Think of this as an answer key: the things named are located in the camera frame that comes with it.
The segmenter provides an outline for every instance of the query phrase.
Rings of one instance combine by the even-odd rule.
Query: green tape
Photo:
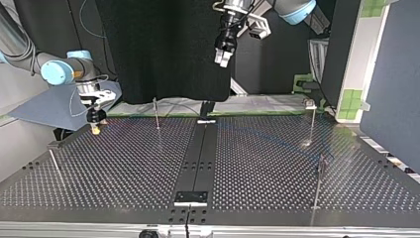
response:
[[[361,17],[380,17],[385,6],[385,0],[365,0]]]
[[[304,93],[310,93],[311,89],[303,89],[302,87],[297,85],[298,81],[305,81],[305,82],[311,82],[314,78],[312,76],[312,73],[308,74],[296,74],[294,75],[294,82],[293,82],[293,92],[304,92]]]
[[[306,110],[296,111],[245,111],[245,112],[212,112],[210,116],[285,116],[285,115],[302,115]]]
[[[355,120],[359,109],[362,106],[362,91],[345,89],[340,104],[338,118],[344,120]]]

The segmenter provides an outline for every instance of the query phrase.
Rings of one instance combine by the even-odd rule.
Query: white cable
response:
[[[219,12],[225,12],[225,9],[217,7],[220,4],[223,4],[224,2],[225,2],[225,0],[221,0],[220,2],[213,3],[213,10],[219,11]]]
[[[105,79],[98,79],[96,82],[94,82],[94,84],[98,84],[98,83],[101,83],[101,82],[107,81],[107,80],[109,79],[109,75],[108,75],[108,74],[102,74],[102,75],[97,76],[96,78],[100,78],[100,77],[105,77]],[[73,92],[71,93],[71,96],[70,96],[70,101],[69,101],[69,103],[68,103],[68,110],[69,110],[69,112],[70,112],[70,116],[71,116],[71,117],[78,117],[78,116],[81,116],[81,115],[83,115],[85,112],[87,112],[88,110],[90,110],[91,108],[93,108],[93,107],[94,107],[94,105],[91,105],[90,107],[86,108],[86,109],[85,109],[85,110],[83,110],[82,112],[80,112],[80,113],[77,113],[77,114],[73,115],[73,111],[72,111],[72,109],[71,109],[71,104],[72,104],[72,101],[73,101],[74,94],[75,94],[76,90],[77,90],[77,86],[74,88]]]
[[[89,29],[86,28],[86,26],[84,26],[82,13],[83,13],[84,6],[86,5],[86,2],[87,2],[87,0],[83,1],[83,3],[81,4],[80,10],[79,10],[80,25],[83,27],[84,31],[86,31],[90,35],[92,35],[94,37],[97,37],[97,38],[106,38],[105,36],[101,36],[101,35],[98,35],[98,34],[95,34],[95,33],[91,32]]]

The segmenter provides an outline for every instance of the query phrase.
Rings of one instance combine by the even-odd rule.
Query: metal bracket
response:
[[[175,206],[207,206],[207,191],[179,191],[176,193]]]

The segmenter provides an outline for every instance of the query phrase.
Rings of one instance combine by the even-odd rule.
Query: cable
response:
[[[105,30],[104,30],[103,27],[102,27],[102,34],[105,34]],[[111,68],[109,67],[108,54],[106,53],[107,52],[106,51],[106,40],[107,40],[107,38],[102,38],[102,45],[103,45],[103,48],[104,48],[105,65],[106,65],[106,68],[107,68],[107,70],[109,72],[111,72],[112,74],[114,74],[115,76],[117,76],[117,73],[114,72],[113,70],[111,70]]]
[[[100,36],[98,34],[95,34],[93,32],[91,32],[89,29],[86,28],[86,26],[83,23],[83,18],[82,18],[82,14],[83,14],[83,9],[84,6],[86,5],[87,0],[84,0],[83,3],[80,6],[80,10],[79,10],[79,20],[80,20],[80,25],[83,27],[84,31],[86,31],[87,33],[89,33],[90,35],[97,37],[97,38],[106,38],[105,36]]]
[[[166,104],[170,104],[170,105],[174,105],[174,106],[181,106],[181,107],[185,107],[188,110],[194,112],[197,116],[200,116],[200,113],[196,112],[194,109],[192,109],[191,107],[187,106],[187,105],[182,105],[182,104],[178,104],[178,103],[173,103],[173,102],[162,102],[162,103],[166,103]]]
[[[92,105],[92,106],[90,106],[90,107],[86,108],[85,110],[83,110],[82,112],[80,112],[80,113],[77,113],[77,114],[73,115],[73,112],[72,112],[72,109],[71,109],[71,102],[73,101],[74,93],[76,92],[76,90],[77,90],[77,87],[76,87],[76,88],[74,88],[73,92],[71,93],[70,101],[69,101],[69,103],[68,103],[68,110],[70,111],[70,116],[71,116],[71,117],[78,117],[78,116],[81,116],[81,115],[83,115],[85,112],[87,112],[88,110],[90,110],[90,109],[92,109],[92,108],[93,108],[93,105]]]
[[[321,82],[320,82],[320,80],[318,79],[317,74],[315,73],[315,64],[314,64],[314,62],[313,62],[313,60],[312,60],[312,52],[311,52],[311,48],[310,48],[311,32],[312,32],[312,19],[313,19],[313,12],[311,13],[310,17],[311,17],[311,20],[309,21],[309,33],[308,33],[308,54],[309,54],[309,63],[310,63],[310,66],[312,67],[312,69],[313,69],[313,71],[314,71],[314,79],[315,79],[315,81],[318,83],[318,86],[319,86],[319,89],[320,89],[320,91],[321,91],[322,95],[324,96],[324,98],[325,98],[325,100],[327,101],[327,103],[330,105],[331,110],[333,110],[333,112],[334,112],[334,116],[336,116],[336,115],[337,115],[337,111],[336,111],[336,109],[334,109],[334,108],[333,108],[333,104],[331,104],[331,103],[330,103],[330,100],[328,100],[327,95],[324,93],[324,90],[322,89]]]
[[[254,8],[256,7],[255,3],[256,3],[256,0],[253,0],[253,2],[251,2],[250,10],[248,10],[247,14],[245,14],[241,19],[237,20],[236,22],[232,23],[231,25],[229,25],[229,22],[225,21],[224,16],[222,15],[220,17],[220,23],[221,23],[222,26],[227,26],[227,27],[221,28],[220,31],[223,32],[223,31],[226,31],[228,29],[231,29],[231,28],[234,28],[234,27],[240,25],[254,11]]]
[[[97,81],[96,81],[94,84],[98,84],[98,83],[101,83],[101,82],[107,81],[107,80],[109,79],[109,76],[108,76],[107,74],[102,74],[102,75],[97,76],[97,77],[96,77],[96,79],[97,79]],[[88,110],[90,110],[90,109],[92,109],[92,108],[94,107],[94,105],[91,105],[90,107],[86,108],[86,109],[85,109],[85,110],[83,110],[82,112],[79,112],[79,113],[77,113],[77,114],[73,115],[73,111],[72,111],[72,109],[71,109],[71,104],[72,104],[73,97],[74,97],[74,94],[75,94],[76,90],[77,90],[77,87],[75,87],[75,88],[74,88],[74,90],[73,90],[73,92],[71,93],[71,96],[70,96],[70,101],[68,102],[68,110],[69,110],[69,112],[70,112],[70,116],[71,116],[71,117],[78,117],[78,116],[81,116],[81,115],[83,115],[85,112],[87,112]]]

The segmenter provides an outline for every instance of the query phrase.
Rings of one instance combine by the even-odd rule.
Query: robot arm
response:
[[[40,74],[51,85],[74,81],[81,102],[86,106],[86,117],[92,132],[100,132],[98,125],[106,118],[102,108],[112,103],[116,94],[101,90],[90,52],[69,52],[67,59],[38,54],[29,36],[0,3],[0,60],[32,74]]]
[[[258,0],[221,0],[213,4],[215,11],[222,12],[220,35],[216,38],[215,62],[226,67],[237,48],[238,33],[245,26],[250,28],[250,36],[262,40],[271,34],[266,18],[253,14]],[[315,8],[316,0],[267,0],[272,8],[291,25],[303,21]],[[255,26],[248,24],[255,21]]]

